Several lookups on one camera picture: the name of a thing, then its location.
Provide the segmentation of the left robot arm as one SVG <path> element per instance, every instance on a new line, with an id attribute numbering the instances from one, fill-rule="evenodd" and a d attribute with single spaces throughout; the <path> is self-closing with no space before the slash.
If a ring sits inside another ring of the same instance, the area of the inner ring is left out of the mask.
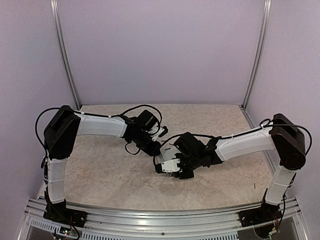
<path id="1" fill-rule="evenodd" d="M 144 110 L 138 116 L 128 117 L 124 113 L 100 115 L 75 111 L 63 105 L 44 129 L 45 157 L 42 161 L 44 182 L 48 200 L 53 205 L 49 212 L 63 223 L 70 218 L 70 211 L 61 203 L 65 201 L 65 169 L 76 138 L 84 135 L 112 136 L 124 139 L 153 157 L 160 154 L 158 138 L 168 128 L 162 126 L 162 119 Z"/>

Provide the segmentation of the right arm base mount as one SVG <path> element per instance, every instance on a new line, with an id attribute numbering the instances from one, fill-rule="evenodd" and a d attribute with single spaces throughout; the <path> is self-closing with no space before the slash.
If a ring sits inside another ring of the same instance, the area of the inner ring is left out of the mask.
<path id="1" fill-rule="evenodd" d="M 282 217 L 282 212 L 279 208 L 276 209 L 262 209 L 261 207 L 243 210 L 238 213 L 241 226 L 249 227 L 259 225 L 266 222 L 279 220 Z"/>

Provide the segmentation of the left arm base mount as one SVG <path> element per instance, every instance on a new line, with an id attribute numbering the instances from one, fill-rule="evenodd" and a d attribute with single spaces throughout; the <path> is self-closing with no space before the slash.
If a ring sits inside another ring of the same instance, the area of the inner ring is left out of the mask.
<path id="1" fill-rule="evenodd" d="M 88 213 L 85 211 L 66 208 L 62 212 L 53 209 L 46 209 L 43 217 L 55 223 L 69 225 L 71 227 L 83 228 L 87 220 Z"/>

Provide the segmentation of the white paper box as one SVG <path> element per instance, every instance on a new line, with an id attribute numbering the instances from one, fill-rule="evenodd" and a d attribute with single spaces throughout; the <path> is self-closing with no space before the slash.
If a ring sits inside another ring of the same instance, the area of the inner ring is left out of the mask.
<path id="1" fill-rule="evenodd" d="M 159 162 L 168 161 L 171 159 L 180 159 L 180 152 L 174 147 L 168 147 L 160 150 L 160 155 L 156 156 L 156 159 Z M 171 176 L 176 178 L 176 173 L 163 173 L 165 176 Z"/>

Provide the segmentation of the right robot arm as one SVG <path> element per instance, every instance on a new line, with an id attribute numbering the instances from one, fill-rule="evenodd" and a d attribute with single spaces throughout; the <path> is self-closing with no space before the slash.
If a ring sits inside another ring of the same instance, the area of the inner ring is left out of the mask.
<path id="1" fill-rule="evenodd" d="M 173 144 L 178 150 L 180 167 L 188 176 L 199 167 L 222 164 L 233 158 L 257 152 L 277 151 L 279 164 L 267 188 L 264 204 L 257 208 L 256 218 L 266 222 L 275 212 L 295 175 L 306 163 L 305 136 L 302 127 L 278 113 L 267 124 L 261 123 L 247 132 L 213 137 L 207 144 L 192 133 L 182 134 Z"/>

